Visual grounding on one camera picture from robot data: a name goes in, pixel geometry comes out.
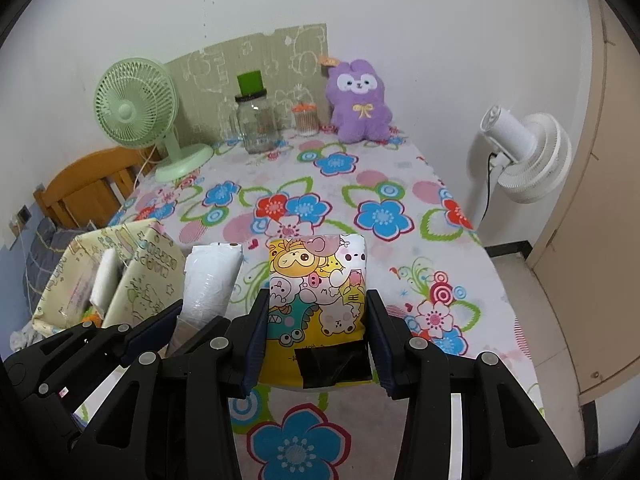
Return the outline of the white towel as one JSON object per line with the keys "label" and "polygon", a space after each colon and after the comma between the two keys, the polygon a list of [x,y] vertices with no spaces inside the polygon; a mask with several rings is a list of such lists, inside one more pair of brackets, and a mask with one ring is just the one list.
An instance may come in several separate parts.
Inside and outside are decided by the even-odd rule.
{"label": "white towel", "polygon": [[92,291],[90,294],[90,304],[104,318],[115,295],[120,278],[120,260],[115,248],[108,248],[96,270]]}

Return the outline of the glass mason jar mug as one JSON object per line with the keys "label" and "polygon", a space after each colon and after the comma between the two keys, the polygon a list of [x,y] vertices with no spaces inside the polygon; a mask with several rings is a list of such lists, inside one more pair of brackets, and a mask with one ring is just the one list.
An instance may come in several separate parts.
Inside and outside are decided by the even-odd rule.
{"label": "glass mason jar mug", "polygon": [[235,127],[247,153],[273,150],[280,141],[280,131],[268,92],[259,70],[236,76],[240,93],[235,100]]}

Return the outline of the cream cartoon fabric storage box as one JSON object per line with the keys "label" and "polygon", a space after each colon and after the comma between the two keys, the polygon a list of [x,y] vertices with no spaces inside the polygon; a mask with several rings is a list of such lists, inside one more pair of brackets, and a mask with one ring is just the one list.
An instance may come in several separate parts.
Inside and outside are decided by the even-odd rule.
{"label": "cream cartoon fabric storage box", "polygon": [[86,321],[136,326],[182,297],[185,262],[154,219],[78,235],[49,278],[32,327],[49,337]]}

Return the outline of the purple plush toy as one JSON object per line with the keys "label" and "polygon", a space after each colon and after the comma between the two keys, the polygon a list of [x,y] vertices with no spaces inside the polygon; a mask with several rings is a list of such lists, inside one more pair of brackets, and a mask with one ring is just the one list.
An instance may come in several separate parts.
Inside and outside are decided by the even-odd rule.
{"label": "purple plush toy", "polygon": [[384,82],[366,60],[341,62],[328,69],[326,98],[338,140],[354,144],[390,137],[393,114],[385,103]]}

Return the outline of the wall socket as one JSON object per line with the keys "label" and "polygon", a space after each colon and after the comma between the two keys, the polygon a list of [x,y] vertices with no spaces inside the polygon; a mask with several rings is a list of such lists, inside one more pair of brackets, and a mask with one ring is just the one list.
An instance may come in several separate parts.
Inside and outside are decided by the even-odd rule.
{"label": "wall socket", "polygon": [[12,217],[9,223],[9,228],[12,233],[12,242],[9,244],[9,248],[13,249],[16,244],[24,245],[26,240],[26,230],[30,219],[32,218],[32,212],[26,205],[21,206],[16,214]]}

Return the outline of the yellow cartoon tissue pack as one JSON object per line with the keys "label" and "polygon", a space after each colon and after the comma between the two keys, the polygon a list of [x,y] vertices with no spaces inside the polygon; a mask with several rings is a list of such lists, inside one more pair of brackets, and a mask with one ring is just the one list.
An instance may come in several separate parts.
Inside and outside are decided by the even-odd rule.
{"label": "yellow cartoon tissue pack", "polygon": [[269,243],[266,354],[259,379],[285,389],[370,382],[367,247],[358,234],[275,238]]}

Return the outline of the floral tablecloth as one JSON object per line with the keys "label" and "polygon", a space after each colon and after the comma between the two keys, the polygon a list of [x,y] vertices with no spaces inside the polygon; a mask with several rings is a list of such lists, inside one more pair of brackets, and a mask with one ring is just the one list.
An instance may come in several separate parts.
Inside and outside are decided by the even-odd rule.
{"label": "floral tablecloth", "polygon": [[[79,249],[107,248],[140,266],[125,281],[124,307],[140,316],[175,297],[171,270],[194,246],[240,244],[244,260],[232,314],[252,305],[269,278],[278,238],[343,233],[367,249],[359,275],[334,298],[376,289],[413,335],[472,358],[494,352],[534,402],[534,364],[499,275],[472,223],[418,149],[401,134],[346,145],[322,134],[289,134],[267,154],[220,144],[207,165],[183,179],[146,180],[108,229]],[[269,373],[229,404],[247,479],[388,479],[397,464],[407,405],[377,382],[333,390],[278,388]]]}

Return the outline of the beige cartoon cardboard panel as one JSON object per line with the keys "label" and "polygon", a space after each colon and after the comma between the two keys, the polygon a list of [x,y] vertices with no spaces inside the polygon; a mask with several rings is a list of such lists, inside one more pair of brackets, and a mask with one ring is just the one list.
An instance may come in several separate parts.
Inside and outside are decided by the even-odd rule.
{"label": "beige cartoon cardboard panel", "polygon": [[183,145],[214,144],[236,136],[236,98],[266,90],[279,129],[293,129],[293,108],[313,105],[322,124],[330,118],[326,74],[326,24],[256,32],[213,44],[167,64],[180,105],[175,121]]}

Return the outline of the blue plaid pillow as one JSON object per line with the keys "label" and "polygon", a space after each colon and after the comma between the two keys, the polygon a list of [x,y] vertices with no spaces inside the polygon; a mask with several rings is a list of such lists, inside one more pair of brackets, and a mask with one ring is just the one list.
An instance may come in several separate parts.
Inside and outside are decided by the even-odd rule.
{"label": "blue plaid pillow", "polygon": [[89,223],[82,229],[63,229],[50,218],[43,218],[26,252],[24,292],[29,311],[34,313],[44,288],[70,242],[78,235],[93,231]]}

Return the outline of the white standing fan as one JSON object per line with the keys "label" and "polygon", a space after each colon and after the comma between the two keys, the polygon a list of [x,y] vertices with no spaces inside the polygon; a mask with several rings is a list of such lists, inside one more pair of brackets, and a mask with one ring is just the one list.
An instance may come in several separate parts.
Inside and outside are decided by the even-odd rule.
{"label": "white standing fan", "polygon": [[570,137],[548,113],[518,119],[504,107],[495,105],[480,121],[480,135],[490,146],[490,152],[484,197],[471,218],[476,228],[485,219],[497,188],[514,203],[536,203],[565,181],[572,166]]}

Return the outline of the cotton swab jar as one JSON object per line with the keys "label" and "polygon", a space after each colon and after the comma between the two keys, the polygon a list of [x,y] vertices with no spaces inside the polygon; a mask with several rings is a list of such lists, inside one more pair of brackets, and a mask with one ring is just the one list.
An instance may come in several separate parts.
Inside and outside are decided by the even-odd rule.
{"label": "cotton swab jar", "polygon": [[298,103],[292,107],[295,129],[301,136],[314,136],[320,130],[318,110],[314,104]]}

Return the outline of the white crumpled cloth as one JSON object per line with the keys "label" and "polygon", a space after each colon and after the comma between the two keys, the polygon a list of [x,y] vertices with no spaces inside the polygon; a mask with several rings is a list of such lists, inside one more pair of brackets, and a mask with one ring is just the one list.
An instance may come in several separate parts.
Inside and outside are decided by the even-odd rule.
{"label": "white crumpled cloth", "polygon": [[32,327],[32,323],[25,324],[20,330],[16,330],[10,335],[9,346],[13,353],[19,352],[32,344],[38,344],[44,338]]}

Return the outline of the green desk fan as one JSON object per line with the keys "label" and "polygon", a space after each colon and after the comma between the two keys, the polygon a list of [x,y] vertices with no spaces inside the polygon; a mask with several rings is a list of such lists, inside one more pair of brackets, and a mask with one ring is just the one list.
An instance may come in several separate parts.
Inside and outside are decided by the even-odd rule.
{"label": "green desk fan", "polygon": [[148,58],[125,58],[110,66],[96,85],[93,111],[103,132],[123,148],[162,144],[167,156],[155,179],[170,182],[201,168],[213,157],[203,143],[182,146],[177,139],[179,96],[165,65]]}

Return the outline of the beige door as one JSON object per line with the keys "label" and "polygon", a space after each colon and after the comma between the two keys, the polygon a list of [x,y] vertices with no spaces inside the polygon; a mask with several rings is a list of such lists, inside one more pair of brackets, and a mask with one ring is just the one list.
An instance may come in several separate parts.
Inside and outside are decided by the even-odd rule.
{"label": "beige door", "polygon": [[639,373],[639,53],[588,0],[592,70],[574,165],[528,259],[586,404]]}

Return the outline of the white plastic bag roll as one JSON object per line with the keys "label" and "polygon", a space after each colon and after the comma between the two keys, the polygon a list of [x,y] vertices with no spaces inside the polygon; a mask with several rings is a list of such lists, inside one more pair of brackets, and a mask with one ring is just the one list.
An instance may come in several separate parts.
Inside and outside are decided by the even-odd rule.
{"label": "white plastic bag roll", "polygon": [[191,249],[184,266],[182,309],[167,348],[173,356],[216,316],[224,316],[243,262],[239,244],[212,243]]}

